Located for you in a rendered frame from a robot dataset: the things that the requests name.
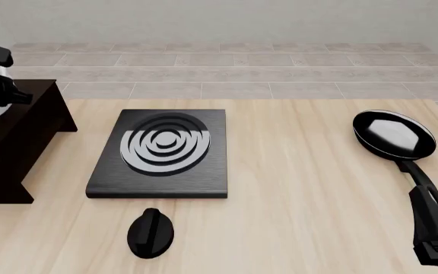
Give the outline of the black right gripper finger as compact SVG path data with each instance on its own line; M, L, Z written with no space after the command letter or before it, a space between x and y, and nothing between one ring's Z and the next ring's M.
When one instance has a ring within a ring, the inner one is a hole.
M414 215L414 246L438 241L438 205L430 191L424 186L416 186L409 196Z

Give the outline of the dark wooden cabinet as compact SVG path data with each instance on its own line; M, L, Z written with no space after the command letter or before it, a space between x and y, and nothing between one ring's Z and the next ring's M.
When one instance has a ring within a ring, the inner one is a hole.
M31 104L13 104L0 116L0 204L31 204L22 185L57 132L77 132L54 79L19 79Z

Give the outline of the black frying pan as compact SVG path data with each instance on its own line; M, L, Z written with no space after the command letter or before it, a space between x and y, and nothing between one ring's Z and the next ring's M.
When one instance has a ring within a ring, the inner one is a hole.
M438 207L438 189L416 160L431 156L436 150L433 134L417 120L388 110L367 110L353 118L358 142L369 152L394 161L402 173L423 186Z

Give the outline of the flat black stove plate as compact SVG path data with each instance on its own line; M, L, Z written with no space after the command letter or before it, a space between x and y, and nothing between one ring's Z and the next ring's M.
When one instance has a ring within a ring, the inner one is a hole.
M226 111L124 109L87 198L227 198Z

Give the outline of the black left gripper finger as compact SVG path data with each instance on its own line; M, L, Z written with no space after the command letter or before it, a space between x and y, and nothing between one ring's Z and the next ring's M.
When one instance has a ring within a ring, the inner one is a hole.
M24 93L20 91L17 86L12 88L12 103L13 104L31 104L33 99L32 94Z

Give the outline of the round black stove knob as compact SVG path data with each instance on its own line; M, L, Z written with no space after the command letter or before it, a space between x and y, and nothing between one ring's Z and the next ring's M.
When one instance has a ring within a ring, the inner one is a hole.
M170 248L173 239L173 223L155 208L145 209L133 221L127 233L130 251L146 260L163 255Z

